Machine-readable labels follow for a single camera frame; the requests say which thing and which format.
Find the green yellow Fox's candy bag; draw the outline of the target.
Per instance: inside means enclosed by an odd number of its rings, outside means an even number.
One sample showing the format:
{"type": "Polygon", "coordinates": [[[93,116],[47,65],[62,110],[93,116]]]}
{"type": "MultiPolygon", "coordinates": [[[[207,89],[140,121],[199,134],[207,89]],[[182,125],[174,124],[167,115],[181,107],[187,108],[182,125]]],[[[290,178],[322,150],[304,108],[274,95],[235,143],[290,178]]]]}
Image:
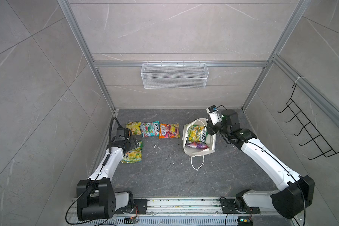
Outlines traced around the green yellow Fox's candy bag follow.
{"type": "Polygon", "coordinates": [[[142,162],[143,141],[138,141],[138,147],[128,151],[121,163],[139,163],[142,162]]]}

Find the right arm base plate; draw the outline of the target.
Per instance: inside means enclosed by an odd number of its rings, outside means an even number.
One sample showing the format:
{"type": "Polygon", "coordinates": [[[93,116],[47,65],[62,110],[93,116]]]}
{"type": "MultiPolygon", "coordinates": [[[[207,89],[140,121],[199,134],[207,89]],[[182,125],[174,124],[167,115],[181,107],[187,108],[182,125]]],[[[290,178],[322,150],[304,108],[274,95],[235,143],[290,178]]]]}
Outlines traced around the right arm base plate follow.
{"type": "Polygon", "coordinates": [[[224,214],[260,214],[258,207],[248,207],[242,198],[219,198],[224,214]]]}

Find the purple Fox's berries candy bag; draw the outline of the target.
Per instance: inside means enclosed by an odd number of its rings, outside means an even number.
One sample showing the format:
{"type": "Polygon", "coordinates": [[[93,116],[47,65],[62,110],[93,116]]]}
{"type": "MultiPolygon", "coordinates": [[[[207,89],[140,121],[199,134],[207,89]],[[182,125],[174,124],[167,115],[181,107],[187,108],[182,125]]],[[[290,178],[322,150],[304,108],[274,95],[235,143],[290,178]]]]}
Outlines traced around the purple Fox's berries candy bag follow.
{"type": "Polygon", "coordinates": [[[195,149],[208,149],[209,147],[204,142],[199,141],[187,141],[186,147],[195,149]]]}

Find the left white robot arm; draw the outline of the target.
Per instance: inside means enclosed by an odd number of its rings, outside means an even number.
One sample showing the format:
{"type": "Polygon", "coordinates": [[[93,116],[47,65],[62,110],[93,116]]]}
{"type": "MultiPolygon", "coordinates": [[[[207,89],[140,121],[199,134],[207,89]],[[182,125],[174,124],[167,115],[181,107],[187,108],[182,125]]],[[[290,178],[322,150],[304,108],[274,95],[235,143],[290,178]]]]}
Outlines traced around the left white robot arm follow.
{"type": "Polygon", "coordinates": [[[134,211],[132,192],[116,193],[112,186],[112,178],[117,166],[126,152],[131,150],[133,142],[131,130],[118,128],[100,165],[88,179],[79,181],[76,187],[79,221],[112,218],[117,211],[124,214],[134,211]]]}

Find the yellow chips snack bag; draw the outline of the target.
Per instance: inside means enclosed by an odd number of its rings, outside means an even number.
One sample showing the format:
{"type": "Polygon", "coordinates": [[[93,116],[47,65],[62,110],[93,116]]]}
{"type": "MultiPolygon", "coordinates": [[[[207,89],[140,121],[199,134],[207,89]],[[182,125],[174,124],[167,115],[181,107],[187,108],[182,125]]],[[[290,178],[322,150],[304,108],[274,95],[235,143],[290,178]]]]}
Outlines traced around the yellow chips snack bag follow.
{"type": "Polygon", "coordinates": [[[128,122],[126,124],[126,128],[131,130],[132,135],[141,135],[142,134],[140,126],[141,126],[141,122],[139,122],[139,121],[128,122]]]}

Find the green Fox's mint candy bag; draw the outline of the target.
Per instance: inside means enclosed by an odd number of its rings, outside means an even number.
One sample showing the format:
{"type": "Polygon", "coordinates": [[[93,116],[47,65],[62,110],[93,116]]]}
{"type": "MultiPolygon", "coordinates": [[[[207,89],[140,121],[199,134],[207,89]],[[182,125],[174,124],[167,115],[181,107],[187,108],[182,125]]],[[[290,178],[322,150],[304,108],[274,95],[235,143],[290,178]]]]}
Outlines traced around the green Fox's mint candy bag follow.
{"type": "Polygon", "coordinates": [[[140,124],[142,137],[154,137],[160,135],[160,123],[155,121],[152,123],[142,122],[140,124]]]}

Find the white printed paper bag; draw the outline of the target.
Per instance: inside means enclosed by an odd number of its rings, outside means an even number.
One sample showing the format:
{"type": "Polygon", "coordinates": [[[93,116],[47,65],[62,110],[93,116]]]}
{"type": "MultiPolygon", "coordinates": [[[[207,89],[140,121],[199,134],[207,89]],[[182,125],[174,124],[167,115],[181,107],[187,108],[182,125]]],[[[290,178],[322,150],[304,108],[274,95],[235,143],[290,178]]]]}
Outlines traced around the white printed paper bag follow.
{"type": "Polygon", "coordinates": [[[190,157],[194,170],[202,167],[206,155],[215,152],[216,135],[208,133],[207,122],[207,119],[199,118],[183,127],[183,150],[190,157]],[[198,168],[193,165],[195,157],[202,157],[202,163],[198,168]]]}

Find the pink Fox's fruit candy bag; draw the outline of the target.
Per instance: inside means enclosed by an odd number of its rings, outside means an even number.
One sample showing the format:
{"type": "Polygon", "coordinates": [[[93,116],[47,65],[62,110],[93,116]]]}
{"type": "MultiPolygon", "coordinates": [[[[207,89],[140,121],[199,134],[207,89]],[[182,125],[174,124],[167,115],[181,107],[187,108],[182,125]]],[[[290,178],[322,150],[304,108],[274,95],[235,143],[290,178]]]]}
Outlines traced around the pink Fox's fruit candy bag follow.
{"type": "Polygon", "coordinates": [[[180,138],[179,123],[160,124],[159,138],[180,138]]]}

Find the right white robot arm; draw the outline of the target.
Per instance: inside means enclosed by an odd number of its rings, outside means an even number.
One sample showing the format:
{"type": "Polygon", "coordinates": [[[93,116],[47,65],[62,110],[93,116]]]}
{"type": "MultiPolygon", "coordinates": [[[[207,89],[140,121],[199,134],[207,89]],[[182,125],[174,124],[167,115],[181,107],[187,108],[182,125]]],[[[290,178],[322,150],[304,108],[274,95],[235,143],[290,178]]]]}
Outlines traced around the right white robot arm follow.
{"type": "Polygon", "coordinates": [[[228,144],[248,155],[274,182],[275,191],[246,189],[236,195],[238,208],[265,208],[277,211],[291,219],[305,213],[312,204],[315,182],[310,176],[301,176],[272,154],[249,129],[240,125],[235,110],[219,111],[214,105],[207,108],[207,132],[220,135],[228,144]]]}

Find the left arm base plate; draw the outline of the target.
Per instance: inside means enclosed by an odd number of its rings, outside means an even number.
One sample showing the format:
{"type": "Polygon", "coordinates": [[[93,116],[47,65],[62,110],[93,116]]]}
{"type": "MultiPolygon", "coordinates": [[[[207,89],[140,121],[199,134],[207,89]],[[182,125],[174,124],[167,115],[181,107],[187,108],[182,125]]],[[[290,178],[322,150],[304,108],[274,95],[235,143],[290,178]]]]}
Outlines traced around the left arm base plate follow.
{"type": "Polygon", "coordinates": [[[130,201],[127,206],[118,209],[115,213],[145,215],[147,213],[147,206],[148,206],[147,199],[134,199],[130,201]]]}

